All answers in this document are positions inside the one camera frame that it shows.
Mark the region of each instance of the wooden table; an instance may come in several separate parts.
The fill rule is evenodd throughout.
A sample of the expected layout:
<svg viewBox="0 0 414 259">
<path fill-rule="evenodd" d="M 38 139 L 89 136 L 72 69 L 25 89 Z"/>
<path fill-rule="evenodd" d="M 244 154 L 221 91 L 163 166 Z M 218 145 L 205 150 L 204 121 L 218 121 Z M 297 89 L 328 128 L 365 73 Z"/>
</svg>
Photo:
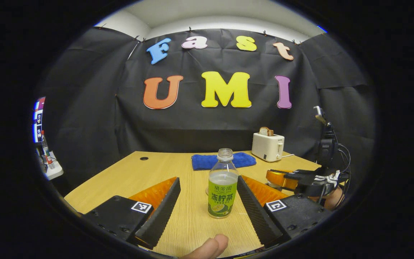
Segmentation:
<svg viewBox="0 0 414 259">
<path fill-rule="evenodd" d="M 130 197 L 168 178 L 179 177 L 181 192 L 154 252 L 182 256 L 220 233 L 229 238 L 228 248 L 220 257 L 262 247 L 238 194 L 228 218 L 214 219 L 208 215 L 205 190 L 209 170 L 193 170 L 191 156 L 194 154 L 135 151 L 71 191 L 65 200 L 80 213 L 87 213 L 114 195 Z M 140 160 L 141 157 L 148 157 L 148 160 Z M 314 170 L 320 167 L 297 156 L 271 163 L 255 158 L 257 164 L 238 168 L 238 171 L 263 183 L 267 182 L 268 169 Z"/>
</svg>

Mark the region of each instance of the foam letter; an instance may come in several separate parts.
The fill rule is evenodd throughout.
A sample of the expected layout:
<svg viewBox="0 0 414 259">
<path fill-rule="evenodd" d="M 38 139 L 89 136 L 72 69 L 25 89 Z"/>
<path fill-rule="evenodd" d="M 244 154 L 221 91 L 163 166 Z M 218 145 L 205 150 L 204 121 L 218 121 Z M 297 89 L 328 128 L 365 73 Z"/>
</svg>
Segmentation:
<svg viewBox="0 0 414 259">
<path fill-rule="evenodd" d="M 234 99 L 231 101 L 231 106 L 238 108 L 249 108 L 252 106 L 252 102 L 248 100 L 247 81 L 250 75 L 247 73 L 234 73 L 228 84 L 226 84 L 219 72 L 204 72 L 202 77 L 206 80 L 206 96 L 201 103 L 202 107 L 216 107 L 218 105 L 218 101 L 215 100 L 215 93 L 217 93 L 223 106 L 228 105 L 233 93 Z"/>
<path fill-rule="evenodd" d="M 171 39 L 165 38 L 162 41 L 159 41 L 158 43 L 154 44 L 153 46 L 149 47 L 146 51 L 151 54 L 151 57 L 153 57 L 153 60 L 151 61 L 151 64 L 156 64 L 161 59 L 165 58 L 167 56 L 167 53 L 164 53 L 162 51 L 168 51 L 169 45 L 166 43 L 170 42 Z"/>
<path fill-rule="evenodd" d="M 277 102 L 277 106 L 281 109 L 292 108 L 289 96 L 290 79 L 283 76 L 275 76 L 275 79 L 279 83 L 279 101 Z"/>
<path fill-rule="evenodd" d="M 162 78 L 152 77 L 145 80 L 145 93 L 143 94 L 143 103 L 150 109 L 165 109 L 175 103 L 178 96 L 178 88 L 180 81 L 183 80 L 182 76 L 170 76 L 167 78 L 169 84 L 169 94 L 164 100 L 156 98 L 157 87 Z"/>
<path fill-rule="evenodd" d="M 239 49 L 247 50 L 247 51 L 255 51 L 257 49 L 257 46 L 253 44 L 255 40 L 251 37 L 237 36 L 236 41 L 237 41 L 236 46 Z"/>
<path fill-rule="evenodd" d="M 276 42 L 272 44 L 273 46 L 275 46 L 277 48 L 277 50 L 279 51 L 279 54 L 281 54 L 281 56 L 287 60 L 293 60 L 293 56 L 290 55 L 287 51 L 290 50 L 289 47 L 284 46 L 283 43 L 280 42 Z"/>
<path fill-rule="evenodd" d="M 184 49 L 205 49 L 207 47 L 207 38 L 202 36 L 193 36 L 186 39 L 181 45 Z"/>
</svg>

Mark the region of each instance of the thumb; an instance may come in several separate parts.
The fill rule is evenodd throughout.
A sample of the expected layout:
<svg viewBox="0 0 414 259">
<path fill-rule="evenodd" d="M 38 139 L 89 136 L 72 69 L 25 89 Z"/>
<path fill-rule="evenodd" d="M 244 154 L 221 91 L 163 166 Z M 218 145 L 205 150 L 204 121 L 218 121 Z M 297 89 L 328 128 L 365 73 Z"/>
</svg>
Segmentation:
<svg viewBox="0 0 414 259">
<path fill-rule="evenodd" d="M 215 238 L 207 239 L 202 246 L 199 246 L 193 252 L 182 256 L 179 259 L 214 259 L 217 258 L 227 246 L 228 238 L 223 235 L 217 235 Z"/>
</svg>

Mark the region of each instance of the ceiling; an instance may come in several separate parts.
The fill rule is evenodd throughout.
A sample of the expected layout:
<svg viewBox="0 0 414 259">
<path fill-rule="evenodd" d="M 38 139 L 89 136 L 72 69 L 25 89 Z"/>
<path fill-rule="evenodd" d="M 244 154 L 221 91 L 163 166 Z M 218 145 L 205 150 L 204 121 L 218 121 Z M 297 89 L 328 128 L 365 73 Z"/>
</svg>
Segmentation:
<svg viewBox="0 0 414 259">
<path fill-rule="evenodd" d="M 151 28 L 188 18 L 228 15 L 276 23 L 309 37 L 322 33 L 315 23 L 270 0 L 143 0 L 125 10 Z"/>
</svg>

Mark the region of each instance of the black cloth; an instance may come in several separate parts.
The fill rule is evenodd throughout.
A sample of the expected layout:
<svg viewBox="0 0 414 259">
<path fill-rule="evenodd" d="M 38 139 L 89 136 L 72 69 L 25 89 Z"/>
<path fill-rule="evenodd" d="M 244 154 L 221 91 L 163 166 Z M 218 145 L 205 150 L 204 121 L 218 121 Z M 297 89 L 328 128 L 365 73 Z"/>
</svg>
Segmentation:
<svg viewBox="0 0 414 259">
<path fill-rule="evenodd" d="M 183 49 L 191 36 L 204 36 L 205 49 Z M 239 50 L 237 36 L 255 40 L 256 51 Z M 146 51 L 170 38 L 168 56 L 151 64 Z M 272 44 L 282 42 L 294 60 L 281 57 Z M 235 72 L 248 79 L 250 108 L 220 103 L 204 108 L 203 72 L 215 71 L 226 83 Z M 166 109 L 143 103 L 144 81 L 161 77 L 156 97 L 167 97 L 169 76 L 181 75 L 176 102 Z M 290 79 L 290 109 L 277 107 L 275 76 Z M 374 144 L 375 106 L 370 82 L 352 57 L 328 35 L 300 45 L 249 31 L 206 29 L 159 36 L 139 42 L 112 29 L 92 28 L 73 43 L 46 74 L 44 129 L 51 149 L 76 187 L 133 151 L 208 152 L 227 147 L 250 150 L 253 133 L 266 126 L 285 136 L 284 151 L 314 160 L 322 124 L 321 105 L 340 143 L 352 156 L 353 181 L 360 180 Z M 341 167 L 339 155 L 334 166 Z"/>
</svg>

